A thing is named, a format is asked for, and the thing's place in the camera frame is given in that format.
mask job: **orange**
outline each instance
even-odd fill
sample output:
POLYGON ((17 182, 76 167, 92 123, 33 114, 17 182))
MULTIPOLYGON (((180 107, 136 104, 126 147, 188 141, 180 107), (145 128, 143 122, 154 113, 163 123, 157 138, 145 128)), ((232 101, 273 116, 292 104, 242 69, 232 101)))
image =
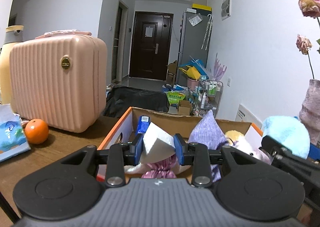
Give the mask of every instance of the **orange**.
POLYGON ((41 119, 33 119, 28 122, 24 129, 27 140, 31 144, 41 144, 49 136, 49 128, 41 119))

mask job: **brown tabletop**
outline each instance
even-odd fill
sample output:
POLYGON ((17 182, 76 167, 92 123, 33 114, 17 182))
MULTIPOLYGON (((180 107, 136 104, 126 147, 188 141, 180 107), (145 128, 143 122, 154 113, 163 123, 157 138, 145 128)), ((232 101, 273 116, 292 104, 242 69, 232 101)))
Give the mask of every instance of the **brown tabletop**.
MULTIPOLYGON (((99 146, 118 119, 100 117, 83 133, 70 133, 50 128, 49 138, 41 145, 32 145, 31 150, 0 162, 0 191, 16 210, 12 191, 16 183, 26 175, 57 161, 86 146, 99 146)), ((0 226, 9 227, 12 222, 0 209, 0 226)))

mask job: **gold oval emblem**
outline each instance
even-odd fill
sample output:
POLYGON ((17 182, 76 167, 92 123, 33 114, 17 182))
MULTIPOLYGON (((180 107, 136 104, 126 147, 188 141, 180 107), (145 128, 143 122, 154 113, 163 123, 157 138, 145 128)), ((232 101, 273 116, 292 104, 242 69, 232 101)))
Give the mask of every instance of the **gold oval emblem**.
POLYGON ((61 66, 64 70, 67 70, 70 68, 71 63, 70 63, 70 59, 68 57, 63 57, 61 60, 61 66))

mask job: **refrigerator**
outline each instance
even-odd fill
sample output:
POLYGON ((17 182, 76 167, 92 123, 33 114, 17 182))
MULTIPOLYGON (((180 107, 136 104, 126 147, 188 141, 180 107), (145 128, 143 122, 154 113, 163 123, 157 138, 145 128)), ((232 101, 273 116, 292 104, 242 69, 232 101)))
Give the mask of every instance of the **refrigerator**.
MULTIPOLYGON (((190 13, 184 11, 182 17, 182 28, 180 31, 180 46, 179 46, 179 55, 178 55, 178 67, 182 64, 188 63, 192 58, 200 59, 204 67, 207 65, 208 59, 208 49, 205 50, 205 45, 207 41, 205 41, 204 47, 201 50, 201 46, 203 43, 203 39, 205 36, 205 31, 207 28, 207 23, 209 21, 208 16, 202 15, 203 20, 195 26, 192 26, 189 22, 188 18, 193 16, 195 13, 190 13)), ((183 74, 182 71, 178 69, 176 76, 176 84, 180 86, 187 86, 187 78, 186 75, 183 74)))

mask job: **suitcase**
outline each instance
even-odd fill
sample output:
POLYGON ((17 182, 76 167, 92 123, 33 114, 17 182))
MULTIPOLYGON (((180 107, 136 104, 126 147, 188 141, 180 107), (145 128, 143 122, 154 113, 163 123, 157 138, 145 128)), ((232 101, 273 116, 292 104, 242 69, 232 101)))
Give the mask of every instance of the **suitcase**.
POLYGON ((16 44, 10 53, 12 109, 27 119, 80 133, 106 105, 107 46, 87 35, 16 44))

